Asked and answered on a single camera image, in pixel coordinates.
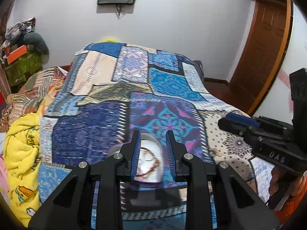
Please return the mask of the right hand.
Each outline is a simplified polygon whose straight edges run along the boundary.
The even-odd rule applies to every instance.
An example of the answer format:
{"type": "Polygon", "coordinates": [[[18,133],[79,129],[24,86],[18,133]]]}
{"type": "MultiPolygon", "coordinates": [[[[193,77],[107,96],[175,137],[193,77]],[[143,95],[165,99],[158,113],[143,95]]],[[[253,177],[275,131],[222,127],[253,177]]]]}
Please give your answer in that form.
{"type": "MultiPolygon", "coordinates": [[[[275,166],[271,171],[271,181],[270,181],[270,187],[269,187],[269,195],[273,196],[279,189],[279,186],[281,185],[281,179],[285,176],[287,173],[286,170],[275,166]]],[[[303,190],[303,187],[306,183],[306,177],[305,175],[298,176],[295,181],[290,186],[290,192],[287,192],[286,194],[292,197],[296,197],[301,193],[303,190]]]]}

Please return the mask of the orange right sleeve forearm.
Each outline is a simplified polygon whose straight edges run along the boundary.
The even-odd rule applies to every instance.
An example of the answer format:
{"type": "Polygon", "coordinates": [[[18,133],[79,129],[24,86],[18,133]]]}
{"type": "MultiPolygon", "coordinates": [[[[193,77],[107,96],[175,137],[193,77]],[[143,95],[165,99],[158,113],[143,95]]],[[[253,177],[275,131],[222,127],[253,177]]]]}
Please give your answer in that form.
{"type": "Polygon", "coordinates": [[[295,190],[299,193],[295,192],[295,196],[291,195],[279,211],[274,210],[274,214],[280,224],[284,224],[290,219],[291,215],[298,208],[301,200],[306,194],[306,175],[304,174],[301,179],[302,181],[300,184],[295,187],[295,190]]]}

